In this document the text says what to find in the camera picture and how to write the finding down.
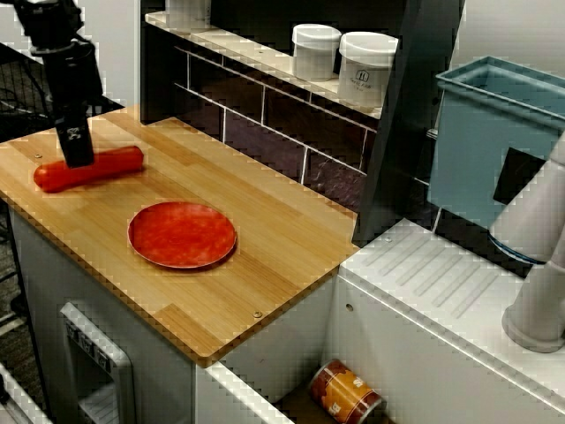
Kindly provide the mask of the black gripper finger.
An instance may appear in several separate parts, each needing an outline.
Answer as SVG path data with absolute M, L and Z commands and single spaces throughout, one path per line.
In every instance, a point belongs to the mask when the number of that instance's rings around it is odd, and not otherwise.
M 94 163 L 93 144 L 84 114 L 62 113 L 55 120 L 57 137 L 69 168 Z

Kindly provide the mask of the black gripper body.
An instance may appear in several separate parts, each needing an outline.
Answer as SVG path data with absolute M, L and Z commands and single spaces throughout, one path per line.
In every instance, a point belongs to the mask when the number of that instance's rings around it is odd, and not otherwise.
M 54 122 L 70 113 L 87 116 L 87 109 L 102 96 L 102 81 L 92 43 L 71 43 L 63 48 L 42 49 Z

